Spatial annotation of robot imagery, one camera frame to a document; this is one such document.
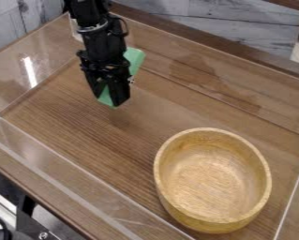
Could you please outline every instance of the wooden bowl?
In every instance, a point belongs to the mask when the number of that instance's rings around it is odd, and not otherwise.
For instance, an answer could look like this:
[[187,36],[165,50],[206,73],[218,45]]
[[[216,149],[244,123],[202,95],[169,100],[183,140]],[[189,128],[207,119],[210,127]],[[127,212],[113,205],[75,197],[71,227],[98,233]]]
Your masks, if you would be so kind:
[[166,141],[154,178],[173,217],[203,233],[244,228],[270,197],[270,167],[261,152],[242,137],[216,128],[187,130]]

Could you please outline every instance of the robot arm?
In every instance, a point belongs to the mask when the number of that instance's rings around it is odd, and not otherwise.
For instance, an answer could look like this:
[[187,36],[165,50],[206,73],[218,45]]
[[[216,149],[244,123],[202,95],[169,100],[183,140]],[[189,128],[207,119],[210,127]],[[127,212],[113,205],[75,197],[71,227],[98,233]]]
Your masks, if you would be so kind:
[[125,56],[125,37],[129,35],[126,22],[110,14],[109,0],[66,2],[86,45],[86,50],[79,51],[78,56],[93,93],[106,104],[118,107],[130,99],[130,60]]

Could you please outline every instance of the wooden table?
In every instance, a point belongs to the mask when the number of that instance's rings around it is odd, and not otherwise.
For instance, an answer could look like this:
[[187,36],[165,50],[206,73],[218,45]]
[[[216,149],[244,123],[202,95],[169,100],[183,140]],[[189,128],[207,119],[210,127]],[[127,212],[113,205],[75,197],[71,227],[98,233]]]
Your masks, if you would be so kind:
[[[149,56],[119,109],[94,99],[69,16],[0,52],[0,172],[90,239],[299,239],[299,65],[127,7],[115,12]],[[155,153],[198,127],[240,134],[270,164],[270,202],[232,234],[179,226],[155,193]]]

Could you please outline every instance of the bowl rim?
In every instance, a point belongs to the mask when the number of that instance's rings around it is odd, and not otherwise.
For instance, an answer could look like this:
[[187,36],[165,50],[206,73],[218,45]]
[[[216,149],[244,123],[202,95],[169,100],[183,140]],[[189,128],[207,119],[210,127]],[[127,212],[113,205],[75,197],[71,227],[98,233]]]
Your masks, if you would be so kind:
[[[170,143],[173,141],[175,141],[178,138],[183,137],[185,135],[191,134],[193,132],[198,132],[198,131],[220,132],[220,133],[224,133],[224,134],[232,136],[233,138],[236,138],[256,153],[256,155],[258,156],[258,159],[260,159],[260,161],[262,163],[262,166],[265,168],[266,189],[265,189],[265,192],[264,192],[264,196],[262,196],[261,200],[258,201],[258,203],[254,205],[254,207],[249,210],[249,212],[245,213],[244,215],[238,216],[238,217],[221,217],[221,218],[216,218],[216,217],[205,217],[202,215],[194,214],[193,212],[186,210],[179,204],[177,204],[174,202],[174,200],[170,198],[167,192],[165,191],[162,180],[161,180],[161,171],[159,171],[162,154],[165,153],[166,148],[167,148],[167,146],[170,145]],[[229,131],[226,131],[224,129],[214,128],[214,127],[198,127],[198,128],[193,128],[193,129],[185,130],[185,131],[177,133],[173,137],[170,137],[167,139],[167,141],[163,143],[161,149],[158,150],[158,153],[157,153],[157,156],[155,156],[155,160],[154,160],[154,180],[155,180],[157,188],[158,188],[161,194],[163,195],[165,199],[167,200],[167,202],[171,204],[171,206],[178,211],[181,211],[186,216],[189,216],[191,218],[195,218],[198,220],[210,222],[210,223],[236,223],[236,222],[240,222],[242,220],[253,218],[260,213],[260,211],[264,209],[264,207],[265,207],[265,205],[266,205],[266,203],[269,201],[270,193],[272,193],[270,165],[268,164],[268,161],[266,161],[262,153],[260,152],[257,147],[246,139],[244,139],[241,136],[238,136],[237,134],[234,134],[234,133],[232,133],[232,132],[229,132]]]

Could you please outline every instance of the black cable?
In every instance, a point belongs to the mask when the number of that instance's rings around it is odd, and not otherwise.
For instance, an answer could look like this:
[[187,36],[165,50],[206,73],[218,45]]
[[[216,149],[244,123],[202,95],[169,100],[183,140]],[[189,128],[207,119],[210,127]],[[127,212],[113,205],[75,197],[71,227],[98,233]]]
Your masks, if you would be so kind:
[[4,232],[4,240],[10,240],[10,230],[7,228],[6,222],[0,219],[0,225],[3,227],[3,232]]

